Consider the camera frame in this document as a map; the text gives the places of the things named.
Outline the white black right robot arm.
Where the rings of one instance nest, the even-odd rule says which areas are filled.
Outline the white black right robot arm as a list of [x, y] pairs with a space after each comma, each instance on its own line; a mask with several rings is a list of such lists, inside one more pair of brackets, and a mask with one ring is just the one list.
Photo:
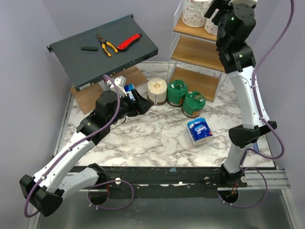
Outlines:
[[216, 47], [225, 73], [235, 88], [242, 114], [242, 124], [229, 129], [231, 147], [227, 159], [221, 165], [219, 181], [230, 187], [242, 176], [242, 164], [246, 150], [277, 128], [263, 110], [258, 84], [253, 79], [256, 61], [246, 39], [254, 29], [255, 0], [214, 0], [205, 13], [218, 27]]

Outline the large floral paper roll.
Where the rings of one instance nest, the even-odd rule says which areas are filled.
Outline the large floral paper roll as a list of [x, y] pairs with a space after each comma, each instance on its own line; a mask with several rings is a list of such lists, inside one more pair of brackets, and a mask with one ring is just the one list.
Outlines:
[[200, 28], [205, 25], [204, 14], [209, 9], [211, 0], [184, 0], [183, 1], [183, 22], [193, 28]]

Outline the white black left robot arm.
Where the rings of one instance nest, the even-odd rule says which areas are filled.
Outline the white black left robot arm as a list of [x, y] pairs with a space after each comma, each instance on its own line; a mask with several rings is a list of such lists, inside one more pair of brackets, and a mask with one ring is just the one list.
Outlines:
[[132, 98], [128, 95], [119, 97], [116, 91], [102, 92], [95, 102], [95, 109], [81, 121], [69, 143], [40, 171], [20, 179], [26, 199], [25, 217], [31, 217], [27, 212], [29, 204], [48, 217], [68, 196], [85, 187], [102, 188], [105, 185], [106, 177], [97, 164], [91, 164], [71, 177], [67, 174], [110, 133], [112, 124], [126, 116], [143, 115], [153, 106], [153, 102], [143, 98], [136, 89], [130, 92]]

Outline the small floral paper roll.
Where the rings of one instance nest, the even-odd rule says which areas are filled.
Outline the small floral paper roll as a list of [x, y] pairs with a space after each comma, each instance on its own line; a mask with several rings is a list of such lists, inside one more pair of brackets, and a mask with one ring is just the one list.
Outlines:
[[215, 12], [212, 14], [212, 16], [206, 19], [204, 26], [205, 30], [213, 36], [217, 36], [218, 26], [212, 22], [212, 19], [215, 17], [218, 11], [219, 10], [216, 9]]

